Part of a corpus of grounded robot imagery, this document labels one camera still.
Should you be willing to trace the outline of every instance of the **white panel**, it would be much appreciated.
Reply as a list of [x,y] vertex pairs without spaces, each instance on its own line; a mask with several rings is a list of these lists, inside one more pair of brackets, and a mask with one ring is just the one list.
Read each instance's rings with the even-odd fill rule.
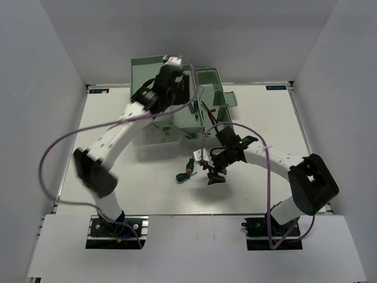
[[[365,280],[343,216],[317,217],[297,251],[248,251],[243,218],[152,216],[141,251],[105,251],[85,249],[90,216],[49,215],[29,276],[54,283]],[[304,216],[299,225],[305,230],[310,221]]]
[[313,152],[340,189],[368,282],[377,282],[377,2],[338,1],[295,83]]
[[[263,85],[229,85],[225,91],[234,91],[238,106],[231,109],[232,120],[258,131],[274,148],[287,153],[306,156],[295,112],[287,91],[267,91]],[[108,94],[89,94],[80,127],[116,119],[128,103],[129,88],[111,88]],[[80,133],[75,148],[86,148],[106,131],[98,129]],[[235,128],[242,137],[251,132]],[[130,143],[114,163],[113,172],[119,177],[116,194],[118,202],[128,215],[182,214],[182,213],[265,213],[266,169],[238,162],[228,169],[226,183],[208,186],[207,172],[198,165],[198,174],[183,184],[175,176],[184,172],[195,149],[182,144],[181,154],[164,160],[141,161],[135,156]],[[291,196],[287,180],[272,175],[272,203]],[[68,168],[62,190],[62,199],[93,202],[74,171],[74,162]],[[59,205],[57,213],[94,214],[93,208]]]
[[[85,86],[38,0],[0,1],[0,281],[24,282],[42,217],[51,211],[37,181],[39,159],[77,127]],[[54,194],[73,139],[49,156]]]
[[223,81],[294,80],[336,0],[41,0],[87,84],[129,83],[130,58],[177,54]]

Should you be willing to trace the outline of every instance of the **green plastic container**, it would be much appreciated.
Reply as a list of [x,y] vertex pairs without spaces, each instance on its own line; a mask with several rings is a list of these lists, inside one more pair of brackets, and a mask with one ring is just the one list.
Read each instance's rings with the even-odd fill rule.
[[[160,55],[131,59],[131,94],[134,94],[144,82],[154,78],[158,74],[164,64],[163,57],[163,55]],[[190,97],[193,97],[195,95],[195,83],[190,66],[184,65],[183,71],[190,76]],[[171,106],[167,111],[174,110],[178,107],[179,106]],[[186,136],[191,136],[191,134],[197,133],[203,129],[203,119],[201,115],[199,115],[198,120],[196,120],[195,115],[190,113],[188,107],[171,115],[157,117],[151,124],[168,134],[185,134]]]
[[[144,82],[154,78],[163,63],[163,55],[133,58],[131,59],[131,94],[134,94]],[[190,97],[195,95],[195,82],[193,73],[189,65],[183,66],[184,73],[190,76]],[[212,126],[208,117],[206,109],[202,105],[202,101],[209,109],[215,109],[213,115],[216,119],[221,121],[232,121],[229,113],[229,107],[237,106],[237,99],[234,92],[225,93],[221,85],[219,73],[216,68],[199,68],[195,69],[199,78],[199,92],[198,105],[199,113],[198,120],[195,115],[190,113],[188,107],[162,117],[157,117],[150,123],[154,127],[166,134],[183,134],[186,137],[186,144],[192,148],[201,146],[203,139],[203,131]],[[179,106],[171,106],[167,111],[174,110]],[[206,138],[207,147],[220,146],[220,143],[215,137],[216,132],[212,130],[209,137]]]
[[[232,118],[230,117],[229,107],[237,106],[237,99],[234,92],[225,93],[223,86],[220,81],[219,72],[216,68],[199,68],[195,69],[200,86],[203,91],[199,93],[199,109],[203,117],[204,128],[203,131],[207,131],[212,123],[208,117],[207,111],[204,108],[202,101],[210,110],[215,110],[212,114],[215,116],[218,122],[230,122]],[[215,137],[216,131],[213,129],[210,135],[206,137],[206,147],[217,147],[221,146],[219,141]],[[192,134],[193,138],[186,136],[187,143],[190,147],[201,147],[203,140],[203,133],[197,132]]]

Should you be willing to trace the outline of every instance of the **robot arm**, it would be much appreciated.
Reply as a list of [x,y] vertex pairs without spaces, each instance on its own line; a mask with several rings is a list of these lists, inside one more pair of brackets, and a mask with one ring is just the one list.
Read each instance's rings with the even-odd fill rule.
[[[188,102],[189,87],[185,85],[187,80],[184,77],[182,58],[165,57],[160,72],[132,95],[119,120],[161,113],[172,104]],[[117,178],[110,170],[123,149],[152,120],[116,124],[87,149],[77,148],[74,152],[78,177],[93,195],[101,212],[112,220],[123,221],[124,212],[115,197]]]
[[[203,169],[208,169],[209,185],[225,182],[226,167],[244,161],[267,168],[265,148],[257,138],[241,139],[231,127],[226,127],[216,137],[225,149],[219,154],[203,150],[194,152],[194,158]],[[339,188],[322,158],[316,154],[308,157],[294,156],[276,149],[269,149],[271,171],[290,183],[292,196],[278,203],[271,211],[272,222],[284,225],[301,215],[314,215],[334,196]]]

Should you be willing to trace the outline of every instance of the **screwdriver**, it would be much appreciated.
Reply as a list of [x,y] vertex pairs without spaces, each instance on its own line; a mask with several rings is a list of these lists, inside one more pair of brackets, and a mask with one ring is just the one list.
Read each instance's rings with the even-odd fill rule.
[[199,110],[199,105],[198,105],[198,101],[194,101],[194,113],[195,113],[195,120],[197,121],[198,120],[198,110]]
[[195,175],[197,172],[193,173],[194,170],[194,165],[195,165],[195,160],[193,158],[190,158],[188,163],[186,164],[186,172],[185,173],[180,173],[176,176],[177,182],[184,182],[186,180],[189,180],[189,178],[192,175]]

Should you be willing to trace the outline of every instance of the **green screwdriver handle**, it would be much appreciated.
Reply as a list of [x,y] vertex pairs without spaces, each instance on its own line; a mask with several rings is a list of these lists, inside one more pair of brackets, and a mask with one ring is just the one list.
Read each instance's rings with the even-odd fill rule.
[[177,182],[183,182],[183,181],[189,180],[190,177],[191,177],[191,174],[189,172],[180,173],[176,176],[176,180]]
[[194,165],[195,165],[195,159],[190,158],[190,160],[188,161],[188,164],[186,165],[186,172],[193,173]]

